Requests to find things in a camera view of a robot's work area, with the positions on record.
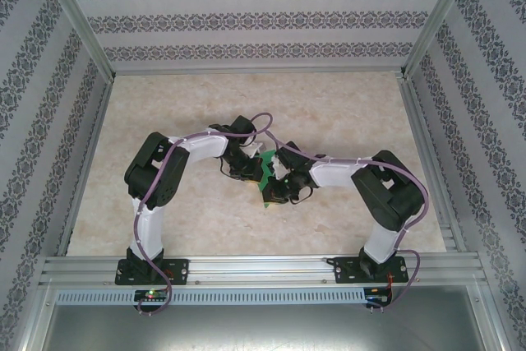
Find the patterned wallpaper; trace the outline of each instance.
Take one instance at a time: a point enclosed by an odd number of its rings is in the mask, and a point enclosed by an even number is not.
[[[107,85],[58,0],[0,0],[0,350],[79,185]]]
[[[468,247],[526,349],[526,0],[455,0],[413,76]]]
[[[436,0],[78,0],[118,72],[401,67]]]

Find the green object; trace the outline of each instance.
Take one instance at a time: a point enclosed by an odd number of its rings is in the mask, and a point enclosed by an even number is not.
[[[263,192],[263,189],[269,183],[269,177],[274,176],[274,174],[270,171],[269,164],[272,162],[272,157],[274,156],[275,152],[276,150],[270,150],[270,151],[265,151],[264,153],[258,155],[260,158],[263,159],[261,161],[261,168],[263,169],[263,177],[261,178],[261,181],[259,183],[260,192]],[[267,208],[269,204],[270,203],[265,203],[265,208]]]

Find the robotic arm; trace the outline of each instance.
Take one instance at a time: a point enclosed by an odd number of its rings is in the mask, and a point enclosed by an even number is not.
[[[232,125],[210,125],[205,132],[247,134],[255,131],[254,125],[239,116]],[[145,254],[157,266],[163,260],[161,242],[164,206],[175,195],[182,173],[188,164],[205,158],[221,158],[230,166],[230,177],[243,181],[260,182],[263,177],[262,159],[256,156],[263,151],[262,143],[247,143],[247,138],[204,135],[185,140],[177,146],[159,179],[157,187],[140,214],[137,231]],[[164,161],[171,145],[178,140],[158,132],[148,136],[125,174],[128,192],[133,198],[135,211],[144,199],[159,169],[155,163]],[[298,150],[293,142],[289,147]],[[372,157],[377,162],[393,164],[407,170],[389,151],[380,151]],[[298,203],[300,191],[319,187],[357,188],[376,223],[371,236],[360,251],[360,268],[370,278],[382,274],[395,256],[395,245],[404,225],[419,212],[424,198],[418,187],[408,178],[388,168],[363,162],[341,163],[308,159],[286,147],[275,152],[270,165],[274,174],[262,191],[264,202]],[[135,238],[127,249],[127,261],[143,278],[154,281],[156,272],[142,259]]]

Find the wall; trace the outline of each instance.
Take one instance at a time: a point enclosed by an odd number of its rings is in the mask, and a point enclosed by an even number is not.
[[[0,349],[56,253],[108,86],[58,0],[0,0]]]
[[[526,0],[455,0],[413,76],[468,248],[526,349]]]
[[[118,72],[401,67],[436,0],[78,0]]]

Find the beige floor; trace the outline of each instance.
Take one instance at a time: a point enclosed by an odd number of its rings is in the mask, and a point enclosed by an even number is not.
[[[149,133],[184,136],[261,111],[274,114],[278,138],[303,150],[365,157],[388,149],[423,180],[392,73],[120,76],[68,255],[125,253],[133,210],[123,174]],[[265,209],[256,185],[226,178],[217,159],[206,159],[186,170],[163,240],[167,255],[357,253],[372,225],[355,190],[321,188],[299,206]],[[402,247],[445,251],[432,208]]]

